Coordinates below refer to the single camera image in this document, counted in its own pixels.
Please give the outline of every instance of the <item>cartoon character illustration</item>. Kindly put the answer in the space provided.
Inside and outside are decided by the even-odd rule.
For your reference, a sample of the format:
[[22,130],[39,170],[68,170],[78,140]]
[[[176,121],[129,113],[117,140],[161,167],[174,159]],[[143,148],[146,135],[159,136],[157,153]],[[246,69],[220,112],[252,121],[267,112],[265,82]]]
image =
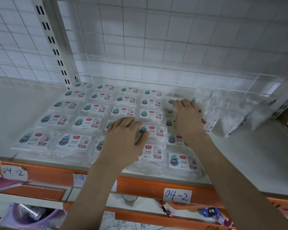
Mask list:
[[140,127],[139,132],[140,132],[141,134],[144,133],[144,132],[147,132],[147,128],[146,128],[146,126],[142,126],[142,127]]
[[69,92],[67,92],[66,94],[65,94],[65,96],[69,96],[69,95],[71,95],[72,94],[72,91],[69,91]]
[[54,104],[54,107],[59,107],[62,105],[63,102],[57,102],[56,104]]
[[147,111],[146,111],[146,110],[143,110],[143,111],[141,112],[141,116],[142,116],[142,117],[146,117],[146,116],[147,116]]
[[32,136],[33,133],[25,134],[20,140],[19,143],[26,143]]
[[173,135],[169,135],[169,143],[175,143],[175,137]]
[[84,110],[90,110],[91,109],[91,107],[92,107],[92,105],[91,104],[89,104],[89,105],[86,105],[83,109]]
[[176,155],[171,156],[171,159],[169,162],[171,163],[172,166],[177,166],[179,164]]
[[77,121],[75,122],[75,126],[80,126],[82,123],[83,123],[83,118],[77,119]]
[[142,101],[142,104],[143,105],[146,105],[148,103],[148,101],[146,100],[146,99],[144,99],[143,101]]
[[114,108],[114,110],[112,111],[113,114],[118,114],[119,113],[119,108]]
[[46,123],[50,120],[51,115],[46,115],[44,118],[41,119],[42,123]]
[[173,123],[172,123],[172,121],[171,121],[170,119],[167,120],[165,124],[166,124],[168,127],[173,126]]
[[104,145],[104,141],[103,141],[103,140],[102,140],[102,141],[99,141],[98,145],[96,146],[96,149],[97,149],[98,151],[101,151],[103,145]]
[[109,122],[109,123],[106,125],[106,129],[108,129],[113,122],[114,122],[114,121]]
[[97,93],[93,93],[91,98],[97,98],[98,94]]
[[69,143],[70,135],[64,136],[60,141],[59,145],[63,146]]

